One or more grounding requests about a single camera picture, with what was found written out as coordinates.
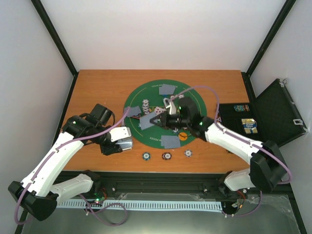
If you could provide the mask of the blue backed card deck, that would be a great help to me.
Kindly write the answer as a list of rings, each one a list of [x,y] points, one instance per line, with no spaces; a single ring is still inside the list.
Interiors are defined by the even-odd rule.
[[[123,151],[131,150],[133,147],[133,140],[132,138],[119,139],[117,145],[119,145]]]

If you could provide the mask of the spread row of chips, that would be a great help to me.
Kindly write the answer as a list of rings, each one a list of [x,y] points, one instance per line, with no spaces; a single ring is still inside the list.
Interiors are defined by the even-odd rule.
[[[143,110],[145,115],[148,115],[150,113],[149,100],[148,99],[144,99],[142,101],[142,110]]]

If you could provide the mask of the orange black chip stack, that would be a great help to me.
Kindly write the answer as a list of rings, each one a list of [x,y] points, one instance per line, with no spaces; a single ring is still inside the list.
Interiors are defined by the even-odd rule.
[[[172,155],[169,152],[165,152],[165,153],[162,154],[162,159],[163,160],[170,160],[171,158],[172,158]]]

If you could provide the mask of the green blue chip stack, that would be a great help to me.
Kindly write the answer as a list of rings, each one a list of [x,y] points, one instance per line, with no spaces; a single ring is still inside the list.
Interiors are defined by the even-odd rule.
[[[151,155],[150,155],[150,153],[148,153],[148,152],[144,152],[143,155],[142,155],[142,158],[143,158],[144,160],[150,160]]]

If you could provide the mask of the purple white chip stack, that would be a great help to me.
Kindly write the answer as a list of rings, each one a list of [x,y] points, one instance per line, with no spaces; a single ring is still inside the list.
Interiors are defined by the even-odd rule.
[[[192,155],[193,155],[193,152],[192,152],[192,150],[185,150],[184,151],[184,155],[186,156],[186,157],[191,157]]]

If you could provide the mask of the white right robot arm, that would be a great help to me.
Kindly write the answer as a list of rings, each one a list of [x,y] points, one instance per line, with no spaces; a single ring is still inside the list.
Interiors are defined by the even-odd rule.
[[[183,129],[205,142],[218,145],[239,156],[249,167],[232,171],[222,184],[230,191],[257,188],[270,193],[283,177],[289,175],[279,147],[272,141],[261,142],[242,136],[216,120],[203,116],[190,97],[179,99],[174,105],[171,99],[164,99],[166,111],[151,118],[150,123],[163,129]]]

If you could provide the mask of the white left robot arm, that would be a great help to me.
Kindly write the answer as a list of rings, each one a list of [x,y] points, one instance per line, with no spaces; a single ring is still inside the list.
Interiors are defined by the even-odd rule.
[[[115,115],[100,104],[91,113],[70,117],[38,166],[21,182],[13,181],[9,185],[8,191],[17,203],[14,211],[15,223],[23,224],[18,217],[19,208],[43,221],[59,204],[72,197],[87,193],[97,196],[102,191],[102,182],[100,176],[90,170],[59,184],[55,180],[68,161],[85,145],[97,144],[105,155],[123,152],[118,141],[131,137],[131,132],[120,124],[129,111],[126,108],[122,118],[114,121],[112,126],[106,124]]]

